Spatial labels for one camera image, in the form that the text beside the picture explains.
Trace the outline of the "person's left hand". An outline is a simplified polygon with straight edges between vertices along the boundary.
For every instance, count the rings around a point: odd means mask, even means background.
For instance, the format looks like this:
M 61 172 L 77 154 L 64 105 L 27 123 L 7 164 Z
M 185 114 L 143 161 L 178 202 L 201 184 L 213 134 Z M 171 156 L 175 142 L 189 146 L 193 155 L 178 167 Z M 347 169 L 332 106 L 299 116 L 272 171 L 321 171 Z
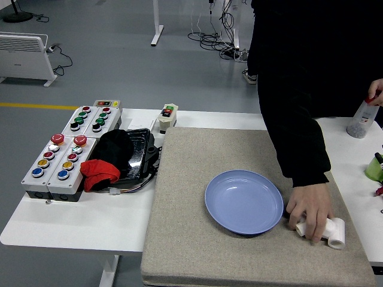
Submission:
M 382 106 L 383 104 L 383 79 L 372 81 L 368 89 L 369 105 Z

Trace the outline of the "person's right hand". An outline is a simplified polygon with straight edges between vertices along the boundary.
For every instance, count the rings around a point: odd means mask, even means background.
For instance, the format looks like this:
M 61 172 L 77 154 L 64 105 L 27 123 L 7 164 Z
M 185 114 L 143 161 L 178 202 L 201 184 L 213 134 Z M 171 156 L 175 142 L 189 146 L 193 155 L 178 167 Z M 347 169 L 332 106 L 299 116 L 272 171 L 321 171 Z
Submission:
M 286 211 L 290 215 L 289 229 L 295 229 L 300 218 L 305 215 L 306 238 L 315 243 L 319 242 L 326 229 L 327 218 L 334 216 L 327 184 L 294 187 Z

